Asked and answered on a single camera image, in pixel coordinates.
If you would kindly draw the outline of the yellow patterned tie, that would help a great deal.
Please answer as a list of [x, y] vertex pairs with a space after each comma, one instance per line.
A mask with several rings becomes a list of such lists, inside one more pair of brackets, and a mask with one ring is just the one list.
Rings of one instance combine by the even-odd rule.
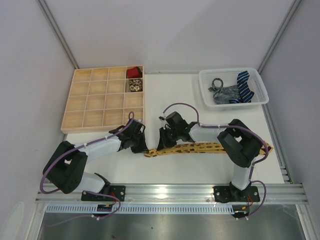
[[203, 142], [203, 143], [188, 143], [175, 145], [174, 147], [164, 148], [157, 150], [156, 148], [150, 149], [144, 153], [147, 158], [177, 155], [177, 154], [226, 154], [227, 152], [220, 143]]

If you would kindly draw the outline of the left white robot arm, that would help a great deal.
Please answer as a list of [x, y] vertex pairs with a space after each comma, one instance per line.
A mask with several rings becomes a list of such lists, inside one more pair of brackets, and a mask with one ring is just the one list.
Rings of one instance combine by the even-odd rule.
[[99, 139], [82, 144], [61, 142], [42, 171], [40, 191], [53, 194], [61, 191], [70, 194], [75, 190], [100, 193], [109, 182], [99, 173], [85, 172], [86, 165], [101, 157], [131, 149], [134, 154], [148, 151], [145, 125], [131, 118]]

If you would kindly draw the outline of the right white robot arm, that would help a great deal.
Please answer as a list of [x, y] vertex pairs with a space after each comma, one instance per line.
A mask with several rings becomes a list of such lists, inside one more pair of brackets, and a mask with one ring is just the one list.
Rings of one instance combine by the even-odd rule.
[[221, 202], [247, 197], [256, 157], [262, 149], [264, 157], [260, 162], [269, 155], [268, 145], [260, 136], [239, 119], [233, 119], [227, 125], [201, 125], [196, 121], [187, 123], [176, 111], [159, 119], [163, 126], [159, 129], [158, 151], [177, 148], [177, 141], [192, 143], [197, 151], [202, 150], [200, 144], [219, 143], [234, 164], [232, 180], [226, 187], [229, 196]]

